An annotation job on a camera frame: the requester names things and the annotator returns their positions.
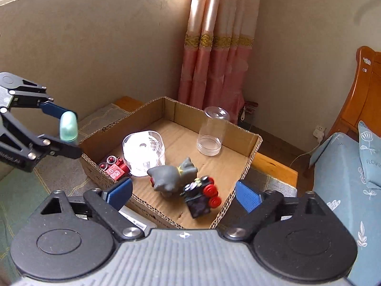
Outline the mint green earbud case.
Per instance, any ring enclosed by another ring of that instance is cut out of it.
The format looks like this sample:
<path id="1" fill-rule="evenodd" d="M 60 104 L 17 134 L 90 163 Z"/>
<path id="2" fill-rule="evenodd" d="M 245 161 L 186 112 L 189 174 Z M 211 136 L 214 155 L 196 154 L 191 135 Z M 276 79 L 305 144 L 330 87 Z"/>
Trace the mint green earbud case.
<path id="1" fill-rule="evenodd" d="M 61 141 L 75 142 L 78 137 L 78 126 L 76 114 L 66 111 L 62 114 L 59 123 L 59 137 Z"/>

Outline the red toy engine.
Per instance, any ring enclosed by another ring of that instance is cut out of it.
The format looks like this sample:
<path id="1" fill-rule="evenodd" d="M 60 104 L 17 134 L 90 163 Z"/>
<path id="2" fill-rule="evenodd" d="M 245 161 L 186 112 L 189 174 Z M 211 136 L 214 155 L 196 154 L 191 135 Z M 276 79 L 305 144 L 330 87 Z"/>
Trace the red toy engine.
<path id="1" fill-rule="evenodd" d="M 120 157 L 109 155 L 98 167 L 106 172 L 113 180 L 119 181 L 120 179 L 129 177 L 130 169 L 124 160 Z"/>

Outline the white green labelled box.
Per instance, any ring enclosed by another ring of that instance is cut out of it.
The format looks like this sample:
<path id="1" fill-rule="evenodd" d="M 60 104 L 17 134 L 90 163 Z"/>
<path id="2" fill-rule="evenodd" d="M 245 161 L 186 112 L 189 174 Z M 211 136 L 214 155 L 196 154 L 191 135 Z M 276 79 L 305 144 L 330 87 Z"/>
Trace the white green labelled box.
<path id="1" fill-rule="evenodd" d="M 157 225 L 147 218 L 139 215 L 132 209 L 129 209 L 126 206 L 123 206 L 119 213 L 123 215 L 126 219 L 128 219 L 131 223 L 133 223 L 136 227 L 140 228 L 142 231 L 144 231 L 144 234 L 147 235 L 152 229 L 155 229 Z"/>

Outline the grey checked bench mat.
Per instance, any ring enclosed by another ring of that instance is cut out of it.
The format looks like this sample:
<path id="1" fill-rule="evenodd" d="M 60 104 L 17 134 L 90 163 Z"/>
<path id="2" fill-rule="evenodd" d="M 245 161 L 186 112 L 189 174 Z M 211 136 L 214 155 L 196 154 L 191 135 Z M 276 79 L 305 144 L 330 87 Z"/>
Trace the grey checked bench mat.
<path id="1" fill-rule="evenodd" d="M 114 103 L 100 108 L 78 123 L 78 141 L 133 111 Z M 253 168 L 246 179 L 260 190 L 273 189 L 290 197 L 297 194 L 295 187 Z M 62 157 L 44 158 L 31 173 L 13 169 L 1 180 L 1 285 L 10 285 L 19 279 L 9 254 L 10 244 L 43 200 L 54 190 L 63 190 L 67 196 L 81 196 L 96 187 L 78 159 Z"/>

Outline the black fidget cube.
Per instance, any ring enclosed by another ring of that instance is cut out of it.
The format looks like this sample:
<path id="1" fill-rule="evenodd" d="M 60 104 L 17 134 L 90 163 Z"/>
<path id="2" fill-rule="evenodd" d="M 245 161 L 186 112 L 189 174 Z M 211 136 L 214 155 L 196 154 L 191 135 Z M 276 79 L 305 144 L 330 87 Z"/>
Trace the black fidget cube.
<path id="1" fill-rule="evenodd" d="M 193 219 L 209 214 L 222 203 L 214 179 L 210 176 L 196 178 L 185 185 L 180 196 L 184 199 Z"/>

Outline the clear square plastic container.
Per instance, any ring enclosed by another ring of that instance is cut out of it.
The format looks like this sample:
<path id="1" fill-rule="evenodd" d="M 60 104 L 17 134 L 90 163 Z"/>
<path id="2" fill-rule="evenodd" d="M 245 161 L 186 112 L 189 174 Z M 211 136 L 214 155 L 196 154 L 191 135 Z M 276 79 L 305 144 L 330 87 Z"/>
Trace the clear square plastic container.
<path id="1" fill-rule="evenodd" d="M 123 140 L 122 149 L 132 176 L 144 177 L 148 169 L 165 165 L 165 145 L 156 131 L 129 134 Z"/>

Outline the grey cat figurine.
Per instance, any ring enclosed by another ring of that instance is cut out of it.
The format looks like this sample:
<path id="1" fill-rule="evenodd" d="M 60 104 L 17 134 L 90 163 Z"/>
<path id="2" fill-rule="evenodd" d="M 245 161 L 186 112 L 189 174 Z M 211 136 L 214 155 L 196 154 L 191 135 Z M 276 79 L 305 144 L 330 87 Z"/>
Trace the grey cat figurine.
<path id="1" fill-rule="evenodd" d="M 170 197 L 178 195 L 185 185 L 192 183 L 198 174 L 190 157 L 177 167 L 162 165 L 147 170 L 153 190 L 160 192 L 162 196 Z"/>

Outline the open cardboard box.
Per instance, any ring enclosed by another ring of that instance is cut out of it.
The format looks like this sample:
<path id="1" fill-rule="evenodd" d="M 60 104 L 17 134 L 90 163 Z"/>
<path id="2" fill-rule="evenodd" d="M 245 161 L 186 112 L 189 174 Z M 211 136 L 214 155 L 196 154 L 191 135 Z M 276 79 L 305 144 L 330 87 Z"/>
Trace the open cardboard box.
<path id="1" fill-rule="evenodd" d="M 235 197 L 236 182 L 248 173 L 262 138 L 228 123 L 220 153 L 204 156 L 196 148 L 204 117 L 203 111 L 168 97 L 152 100 L 80 141 L 84 172 L 99 188 L 111 187 L 115 180 L 98 167 L 99 162 L 111 154 L 122 156 L 122 141 L 129 134 L 154 130 L 163 139 L 167 164 L 176 166 L 190 158 L 199 176 L 214 179 L 222 204 L 210 214 L 194 219 L 181 197 L 163 197 L 153 190 L 149 177 L 143 177 L 133 178 L 133 195 L 127 207 L 160 228 L 215 229 Z"/>

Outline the blue floral bedsheet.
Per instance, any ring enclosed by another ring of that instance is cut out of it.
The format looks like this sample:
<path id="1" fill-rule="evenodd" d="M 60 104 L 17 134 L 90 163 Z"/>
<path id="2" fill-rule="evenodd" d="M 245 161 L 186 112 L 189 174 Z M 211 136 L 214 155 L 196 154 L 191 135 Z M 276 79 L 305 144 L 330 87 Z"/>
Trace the blue floral bedsheet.
<path id="1" fill-rule="evenodd" d="M 380 189 L 367 186 L 357 141 L 334 133 L 311 156 L 313 190 L 352 234 L 358 256 L 349 279 L 380 285 Z"/>

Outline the clear plastic jar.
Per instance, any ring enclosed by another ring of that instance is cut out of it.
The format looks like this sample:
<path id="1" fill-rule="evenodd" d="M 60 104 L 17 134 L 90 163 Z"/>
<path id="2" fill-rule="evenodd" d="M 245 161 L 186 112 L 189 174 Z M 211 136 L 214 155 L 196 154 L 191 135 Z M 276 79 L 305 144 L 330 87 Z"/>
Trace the clear plastic jar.
<path id="1" fill-rule="evenodd" d="M 207 107 L 204 114 L 196 146 L 203 155 L 216 156 L 220 153 L 230 116 L 221 107 Z"/>

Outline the blue floral pillow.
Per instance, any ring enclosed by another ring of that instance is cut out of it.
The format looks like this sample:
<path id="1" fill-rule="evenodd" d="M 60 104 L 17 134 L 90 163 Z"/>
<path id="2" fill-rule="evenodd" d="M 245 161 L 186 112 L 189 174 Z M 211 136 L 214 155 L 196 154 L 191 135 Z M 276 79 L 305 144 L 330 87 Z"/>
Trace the blue floral pillow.
<path id="1" fill-rule="evenodd" d="M 369 189 L 381 188 L 381 144 L 380 137 L 363 121 L 358 123 L 359 154 L 366 185 Z"/>

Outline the wooden bed headboard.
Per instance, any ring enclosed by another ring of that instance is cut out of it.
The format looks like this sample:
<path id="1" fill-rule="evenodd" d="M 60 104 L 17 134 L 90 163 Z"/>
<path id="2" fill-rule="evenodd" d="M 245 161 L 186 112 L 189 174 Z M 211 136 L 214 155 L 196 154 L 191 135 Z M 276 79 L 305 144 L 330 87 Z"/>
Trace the wooden bed headboard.
<path id="1" fill-rule="evenodd" d="M 353 140 L 359 138 L 358 123 L 363 121 L 376 135 L 381 131 L 381 55 L 368 46 L 356 51 L 355 79 L 346 101 L 328 132 L 342 132 Z"/>

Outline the pink patterned curtain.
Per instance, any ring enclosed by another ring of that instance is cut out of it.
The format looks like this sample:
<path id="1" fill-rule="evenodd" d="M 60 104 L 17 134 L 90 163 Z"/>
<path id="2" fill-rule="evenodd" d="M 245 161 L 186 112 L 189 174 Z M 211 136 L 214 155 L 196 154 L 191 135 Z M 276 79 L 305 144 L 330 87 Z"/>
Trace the pink patterned curtain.
<path id="1" fill-rule="evenodd" d="M 178 101 L 221 107 L 238 121 L 259 6 L 260 0 L 191 0 Z"/>

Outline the white wall charger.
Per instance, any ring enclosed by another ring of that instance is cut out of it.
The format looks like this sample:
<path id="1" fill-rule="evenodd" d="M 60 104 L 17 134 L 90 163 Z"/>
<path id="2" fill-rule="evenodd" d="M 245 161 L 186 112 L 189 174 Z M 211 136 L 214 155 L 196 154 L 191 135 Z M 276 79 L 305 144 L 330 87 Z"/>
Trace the white wall charger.
<path id="1" fill-rule="evenodd" d="M 325 136 L 325 128 L 317 125 L 313 131 L 313 136 L 317 139 L 318 143 L 321 143 Z"/>

